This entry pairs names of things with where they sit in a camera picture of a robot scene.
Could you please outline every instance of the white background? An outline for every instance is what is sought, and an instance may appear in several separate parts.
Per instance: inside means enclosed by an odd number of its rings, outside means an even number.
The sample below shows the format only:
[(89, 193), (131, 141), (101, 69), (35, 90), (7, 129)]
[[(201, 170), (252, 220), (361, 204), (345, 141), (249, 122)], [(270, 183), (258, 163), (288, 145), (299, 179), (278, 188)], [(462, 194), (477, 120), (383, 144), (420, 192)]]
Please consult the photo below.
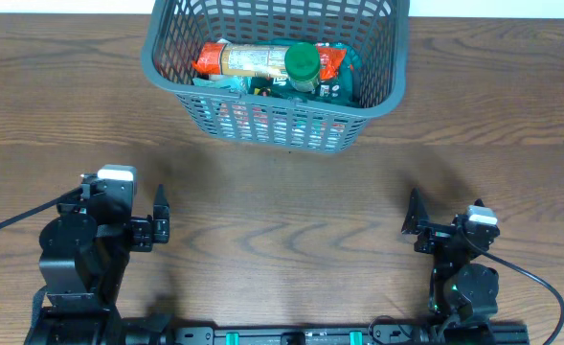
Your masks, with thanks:
[[(0, 0), (0, 12), (151, 13), (154, 0)], [(564, 18), (564, 0), (412, 0), (410, 15)]]

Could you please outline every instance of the wooden table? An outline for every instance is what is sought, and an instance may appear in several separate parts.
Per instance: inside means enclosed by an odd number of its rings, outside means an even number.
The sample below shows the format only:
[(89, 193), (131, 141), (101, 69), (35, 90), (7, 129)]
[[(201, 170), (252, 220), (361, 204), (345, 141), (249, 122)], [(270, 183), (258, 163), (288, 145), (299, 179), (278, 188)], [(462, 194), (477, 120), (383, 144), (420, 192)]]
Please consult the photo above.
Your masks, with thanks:
[[(491, 252), (564, 296), (564, 21), (412, 18), (402, 105), (323, 156), (200, 132), (141, 71), (148, 20), (0, 15), (0, 220), (105, 163), (139, 170), (136, 215), (167, 186), (170, 243), (132, 255), (123, 316), (236, 326), (424, 315), (432, 258), (400, 235), (414, 186), (441, 221), (482, 197), (501, 220)], [(0, 231), (0, 344), (29, 328), (37, 239), (53, 217)], [(496, 319), (526, 322), (543, 342), (554, 298), (478, 262), (500, 273)]]

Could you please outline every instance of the green tape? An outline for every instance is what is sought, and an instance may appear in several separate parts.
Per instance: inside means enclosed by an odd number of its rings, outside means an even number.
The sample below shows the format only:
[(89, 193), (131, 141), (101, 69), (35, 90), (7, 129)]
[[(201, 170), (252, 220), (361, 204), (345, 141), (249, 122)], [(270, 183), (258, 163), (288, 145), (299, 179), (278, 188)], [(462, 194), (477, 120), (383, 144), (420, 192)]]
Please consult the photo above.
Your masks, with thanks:
[(350, 345), (362, 345), (362, 332), (350, 332)]
[(239, 333), (226, 333), (226, 345), (239, 345)]

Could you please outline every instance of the bottle with green cap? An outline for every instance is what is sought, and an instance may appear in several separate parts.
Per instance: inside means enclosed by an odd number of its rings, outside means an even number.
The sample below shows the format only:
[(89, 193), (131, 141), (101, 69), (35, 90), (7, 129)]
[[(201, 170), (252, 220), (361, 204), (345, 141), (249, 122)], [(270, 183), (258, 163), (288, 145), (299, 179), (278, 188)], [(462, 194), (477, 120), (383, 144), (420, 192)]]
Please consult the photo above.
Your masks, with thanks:
[(313, 92), (320, 83), (320, 53), (309, 43), (288, 48), (284, 58), (290, 84), (297, 91)]

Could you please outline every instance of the gray plastic basket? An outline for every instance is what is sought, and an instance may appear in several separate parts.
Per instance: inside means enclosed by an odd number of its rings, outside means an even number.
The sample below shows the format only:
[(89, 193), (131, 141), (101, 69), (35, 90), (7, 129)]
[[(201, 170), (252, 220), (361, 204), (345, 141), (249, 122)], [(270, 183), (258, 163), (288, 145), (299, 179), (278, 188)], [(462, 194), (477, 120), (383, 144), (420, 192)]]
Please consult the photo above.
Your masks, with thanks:
[[(156, 0), (142, 64), (175, 94), (199, 128), (217, 138), (292, 149), (348, 148), (370, 119), (405, 92), (409, 0)], [(342, 42), (362, 58), (362, 108), (297, 102), (194, 86), (191, 61), (203, 44), (226, 38)]]

